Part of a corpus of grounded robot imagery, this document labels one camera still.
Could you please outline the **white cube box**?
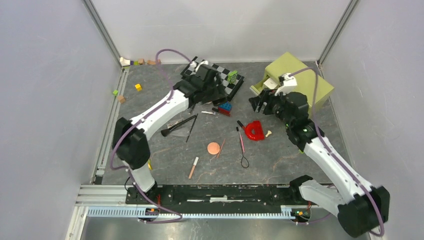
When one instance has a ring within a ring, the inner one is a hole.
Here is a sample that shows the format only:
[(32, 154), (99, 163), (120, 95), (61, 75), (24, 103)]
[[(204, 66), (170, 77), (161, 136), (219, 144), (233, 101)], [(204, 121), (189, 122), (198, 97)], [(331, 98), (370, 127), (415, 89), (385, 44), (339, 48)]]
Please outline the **white cube box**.
[(269, 89), (269, 90), (275, 90), (279, 87), (279, 84), (276, 83), (272, 78), (267, 78), (264, 82), (263, 82), (263, 88), (264, 89)]

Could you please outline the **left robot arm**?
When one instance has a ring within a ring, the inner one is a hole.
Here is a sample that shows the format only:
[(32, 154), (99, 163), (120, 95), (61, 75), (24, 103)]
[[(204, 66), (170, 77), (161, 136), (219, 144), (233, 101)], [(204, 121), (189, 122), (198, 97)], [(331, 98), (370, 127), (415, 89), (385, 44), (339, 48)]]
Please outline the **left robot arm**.
[(138, 197), (145, 204), (157, 198), (148, 160), (151, 157), (149, 140), (165, 123), (195, 104), (212, 102), (220, 105), (227, 94), (220, 73), (206, 63), (198, 64), (194, 74), (172, 86), (169, 93), (145, 112), (131, 118), (116, 121), (112, 154), (118, 157), (122, 167), (128, 170), (138, 190)]

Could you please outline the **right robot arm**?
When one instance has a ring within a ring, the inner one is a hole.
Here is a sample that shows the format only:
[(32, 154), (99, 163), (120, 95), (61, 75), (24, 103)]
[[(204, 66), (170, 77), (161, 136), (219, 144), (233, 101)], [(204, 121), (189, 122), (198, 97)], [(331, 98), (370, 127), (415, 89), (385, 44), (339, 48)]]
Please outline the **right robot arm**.
[(383, 237), (389, 218), (390, 193), (375, 187), (358, 174), (334, 149), (318, 124), (310, 118), (305, 94), (284, 83), (278, 89), (263, 90), (249, 98), (253, 110), (273, 115), (285, 124), (288, 139), (312, 159), (335, 186), (334, 190), (308, 175), (289, 183), (289, 199), (295, 204), (309, 201), (337, 217), (345, 232), (353, 238), (365, 233)]

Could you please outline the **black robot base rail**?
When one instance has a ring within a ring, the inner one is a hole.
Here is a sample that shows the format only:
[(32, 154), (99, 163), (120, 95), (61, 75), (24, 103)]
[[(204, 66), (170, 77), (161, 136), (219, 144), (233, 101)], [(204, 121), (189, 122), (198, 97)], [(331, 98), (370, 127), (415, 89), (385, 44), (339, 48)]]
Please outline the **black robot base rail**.
[(305, 209), (315, 203), (296, 198), (288, 185), (159, 185), (146, 196), (181, 214), (270, 214), (281, 206)]

